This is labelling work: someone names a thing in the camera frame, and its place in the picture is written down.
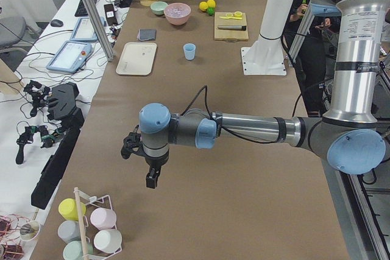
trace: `wooden cutting board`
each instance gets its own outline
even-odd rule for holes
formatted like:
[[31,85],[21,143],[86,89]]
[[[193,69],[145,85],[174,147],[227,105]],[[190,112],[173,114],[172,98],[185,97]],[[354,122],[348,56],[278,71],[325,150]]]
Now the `wooden cutting board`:
[[226,16],[226,12],[216,12],[214,16],[214,40],[224,41],[247,41],[249,40],[248,28],[246,30],[220,30],[220,24],[228,26],[246,26],[246,14],[243,13],[243,19],[222,19],[220,16]]

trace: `keyboard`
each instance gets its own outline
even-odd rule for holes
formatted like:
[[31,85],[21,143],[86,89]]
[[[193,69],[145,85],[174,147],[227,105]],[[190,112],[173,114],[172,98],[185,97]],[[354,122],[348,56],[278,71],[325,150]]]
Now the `keyboard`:
[[74,13],[74,16],[78,17],[78,16],[87,16],[87,15],[88,15],[88,12],[84,6],[83,0],[80,0],[79,6],[77,6],[77,10]]

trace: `white desk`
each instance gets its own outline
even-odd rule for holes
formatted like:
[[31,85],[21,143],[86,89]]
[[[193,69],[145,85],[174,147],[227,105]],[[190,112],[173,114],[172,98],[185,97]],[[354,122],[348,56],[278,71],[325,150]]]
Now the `white desk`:
[[[79,1],[80,0],[66,0],[54,17],[54,19],[63,21],[63,27],[51,27],[49,24],[41,36],[60,30],[73,30],[78,19],[74,17],[74,12],[76,11]],[[104,17],[103,5],[106,3],[106,0],[98,0],[96,3],[100,16]],[[121,20],[125,18],[125,14],[128,10],[129,9],[118,9],[116,12],[118,22],[121,22]],[[106,26],[105,29],[107,33],[110,32],[109,27]],[[35,43],[35,46],[30,50],[29,54],[36,52],[49,52],[54,54],[70,36],[71,32],[60,32],[42,38]],[[22,75],[22,81],[25,85],[28,84],[30,80],[36,80],[49,87],[66,82],[66,80],[75,82],[80,92],[76,99],[84,102],[78,102],[77,106],[81,108],[84,118],[86,118],[90,106],[85,103],[90,103],[92,101],[107,62],[100,44],[93,44],[93,47],[94,52],[92,53],[92,57],[83,67],[84,70],[79,71],[76,74],[48,71],[46,65],[52,56],[47,54],[27,56],[18,67],[18,72]],[[19,98],[21,98],[20,94],[12,96],[0,93],[0,119],[2,121],[2,134],[0,135],[0,153],[2,156],[0,160],[2,162],[0,215],[6,216],[15,213],[31,219],[36,208],[30,204],[30,195],[39,181],[42,168],[49,157],[57,150],[59,142],[49,149],[41,149],[40,135],[36,133],[34,135],[34,143],[26,144],[24,148],[24,163],[22,165],[16,165],[15,158],[19,149],[16,144],[16,140],[19,138],[19,134],[16,132],[16,125],[20,121],[27,121],[29,125],[47,125],[49,132],[51,132],[50,130],[55,129],[54,126],[47,123],[48,113],[46,107],[41,111],[38,111],[36,117],[30,118],[29,113],[32,109],[31,104],[26,104],[26,99]],[[20,109],[23,110],[27,118],[22,114]],[[19,124],[19,133],[24,132],[24,126],[26,125],[25,122]],[[50,207],[51,202],[44,211],[39,210],[37,220],[40,223],[44,224]],[[28,242],[23,245],[25,252],[23,259],[29,259],[34,246],[34,242]]]

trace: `table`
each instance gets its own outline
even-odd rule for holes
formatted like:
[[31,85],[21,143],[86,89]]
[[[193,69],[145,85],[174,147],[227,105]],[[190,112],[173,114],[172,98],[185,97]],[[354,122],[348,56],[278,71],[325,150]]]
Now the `table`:
[[[51,33],[73,30],[78,18],[74,17],[77,5],[80,0],[66,0],[62,7],[58,10],[55,19],[63,21],[63,27],[51,27],[50,25],[45,28],[42,36],[49,35]],[[104,16],[104,4],[107,1],[114,0],[98,0],[96,7],[99,15]],[[125,17],[128,9],[118,9],[116,16],[118,21],[122,17]],[[101,76],[103,75],[104,68],[107,59],[102,49],[100,49],[99,43],[94,43],[94,52],[91,58],[88,59],[85,70],[78,72],[77,74],[64,74],[63,72],[53,72],[46,69],[46,65],[49,62],[51,55],[35,54],[36,52],[49,52],[56,53],[64,41],[68,40],[71,36],[71,32],[59,32],[53,35],[49,35],[38,40],[35,46],[29,51],[29,54],[19,65],[17,76],[21,74],[23,77],[23,83],[26,85],[30,80],[36,80],[46,86],[53,87],[62,82],[74,82],[77,84],[80,91],[79,96],[76,98],[77,106],[81,108],[83,115],[87,116],[90,109],[90,102],[99,86]],[[49,157],[56,151],[59,142],[53,147],[48,149],[41,149],[42,143],[40,142],[39,134],[34,135],[34,143],[28,144],[24,148],[25,163],[22,165],[15,164],[16,154],[18,153],[18,145],[16,140],[20,133],[24,132],[24,126],[27,122],[30,125],[48,125],[50,130],[55,129],[53,125],[49,125],[47,115],[47,108],[39,111],[37,116],[31,118],[29,112],[31,105],[28,105],[25,99],[20,95],[5,95],[0,93],[0,117],[2,121],[2,135],[0,136],[0,153],[2,155],[2,162],[4,163],[2,168],[2,181],[0,183],[2,189],[2,198],[0,203],[0,215],[18,214],[28,218],[32,218],[35,213],[35,207],[30,204],[30,195],[34,190],[36,184],[41,175],[41,171],[48,161]],[[48,207],[38,212],[37,220],[44,223],[46,216],[51,207],[51,202]],[[34,248],[35,243],[29,242],[24,246],[26,255],[24,259],[28,259]]]
[[[121,158],[122,139],[148,103],[180,113],[208,85],[212,111],[288,118],[299,94],[290,68],[285,77],[243,75],[240,48],[258,38],[266,0],[216,0],[218,11],[247,13],[250,40],[237,43],[213,40],[213,18],[197,9],[204,0],[162,1],[189,4],[190,20],[174,27],[133,1],[53,205],[73,198],[76,186],[110,194],[123,236],[113,259],[348,259],[321,161],[310,152],[228,137],[212,150],[171,146],[155,190],[145,187],[142,158]],[[157,29],[153,71],[119,76],[120,53],[140,28]],[[187,42],[197,45],[193,61],[183,56]],[[61,258],[62,221],[53,207],[32,259]]]

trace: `mint green bowl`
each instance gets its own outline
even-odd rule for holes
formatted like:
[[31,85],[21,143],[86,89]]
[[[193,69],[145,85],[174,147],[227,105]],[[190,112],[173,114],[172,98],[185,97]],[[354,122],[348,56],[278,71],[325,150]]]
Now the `mint green bowl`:
[[168,6],[168,3],[164,1],[156,1],[151,5],[151,10],[155,15],[163,15],[165,7]]

